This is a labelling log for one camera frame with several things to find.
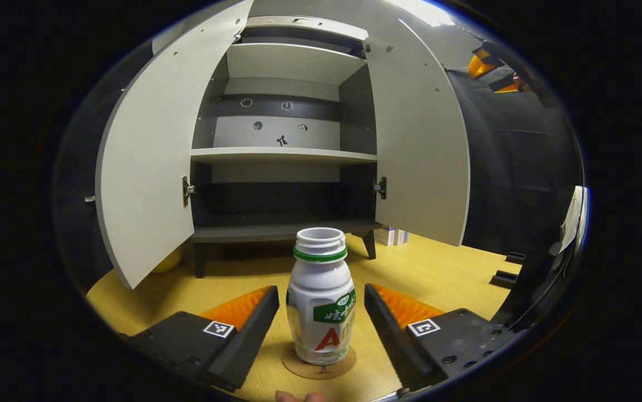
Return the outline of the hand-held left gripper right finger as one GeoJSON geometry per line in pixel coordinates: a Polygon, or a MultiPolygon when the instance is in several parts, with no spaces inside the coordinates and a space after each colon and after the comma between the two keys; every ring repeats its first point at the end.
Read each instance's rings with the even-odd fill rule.
{"type": "Polygon", "coordinates": [[[466,308],[442,312],[374,283],[365,285],[364,306],[402,387],[411,392],[461,392],[524,338],[516,326],[466,308]]]}

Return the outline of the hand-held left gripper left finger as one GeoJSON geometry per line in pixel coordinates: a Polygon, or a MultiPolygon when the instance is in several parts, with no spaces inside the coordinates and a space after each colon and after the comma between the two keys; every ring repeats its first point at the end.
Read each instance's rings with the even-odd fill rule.
{"type": "Polygon", "coordinates": [[[125,343],[184,379],[229,392],[241,389],[279,308],[275,285],[202,314],[178,311],[125,343]]]}

